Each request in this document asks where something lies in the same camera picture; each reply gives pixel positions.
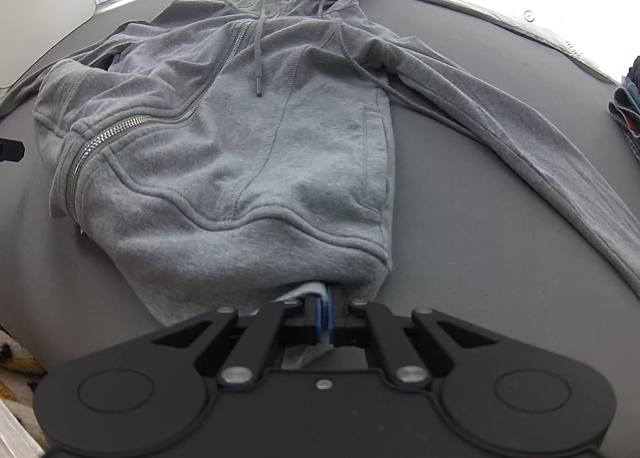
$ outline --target patterned fabric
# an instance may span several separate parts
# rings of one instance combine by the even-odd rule
[[[33,391],[46,374],[38,361],[0,326],[0,398],[44,449],[49,443],[33,413]]]

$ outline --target circular pad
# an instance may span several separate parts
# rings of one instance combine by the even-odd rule
[[[519,370],[502,375],[495,393],[515,411],[543,413],[562,408],[571,397],[571,388],[558,375],[539,370]]]
[[[456,425],[530,454],[576,450],[604,435],[616,402],[602,375],[530,346],[500,346],[469,351],[445,379],[442,403]]]
[[[153,381],[133,370],[101,372],[87,378],[78,391],[89,409],[103,413],[133,411],[153,395]]]
[[[112,348],[61,366],[33,399],[54,446],[94,458],[148,454],[170,444],[206,401],[193,363],[175,348],[151,344]]]

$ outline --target kangaroo pocket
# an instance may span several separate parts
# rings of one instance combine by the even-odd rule
[[[299,73],[234,217],[279,205],[328,234],[382,245],[390,168],[378,92],[348,66]]]

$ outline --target drawstring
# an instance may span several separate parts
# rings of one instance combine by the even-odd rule
[[[255,59],[255,94],[262,96],[262,49],[260,48],[260,40],[262,39],[262,27],[267,19],[267,0],[262,0],[260,8],[260,18],[255,28],[254,41],[254,59]]]
[[[321,19],[322,18],[322,12],[324,11],[324,3],[326,3],[328,0],[321,0],[320,1],[320,5],[318,6],[318,18]]]
[[[465,136],[468,136],[472,140],[480,141],[478,136],[476,136],[474,133],[472,133],[468,129],[465,129],[464,127],[462,127],[458,122],[453,121],[450,118],[443,117],[443,115],[440,115],[440,114],[434,112],[433,110],[429,109],[428,107],[424,107],[423,105],[416,104],[411,99],[406,98],[402,93],[396,91],[394,88],[392,88],[388,84],[385,84],[384,82],[380,82],[375,76],[373,76],[371,73],[367,72],[366,69],[364,69],[361,65],[359,65],[356,62],[356,60],[353,59],[353,57],[351,57],[350,54],[348,54],[347,48],[344,46],[344,40],[342,39],[342,24],[341,24],[341,22],[340,21],[336,21],[335,25],[337,27],[336,36],[337,36],[337,39],[338,39],[338,44],[340,44],[340,50],[342,51],[342,55],[344,56],[345,59],[347,59],[347,61],[350,63],[350,65],[353,67],[353,69],[355,69],[358,73],[360,73],[365,78],[368,78],[371,82],[373,82],[379,88],[384,89],[389,94],[392,94],[394,97],[396,97],[396,99],[398,99],[400,102],[402,102],[407,107],[409,107],[409,108],[411,108],[413,110],[416,110],[418,112],[421,112],[423,115],[427,115],[427,117],[433,118],[433,120],[436,120],[436,121],[439,121],[440,123],[443,123],[444,125],[452,128],[454,131],[458,131],[459,133],[461,133],[461,134],[463,134]]]

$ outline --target folded clothing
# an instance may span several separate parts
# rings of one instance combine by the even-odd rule
[[[640,78],[640,57],[636,59],[629,75],[623,76],[620,86],[609,102],[609,114],[622,129],[634,157],[640,163],[640,91],[631,76]]]

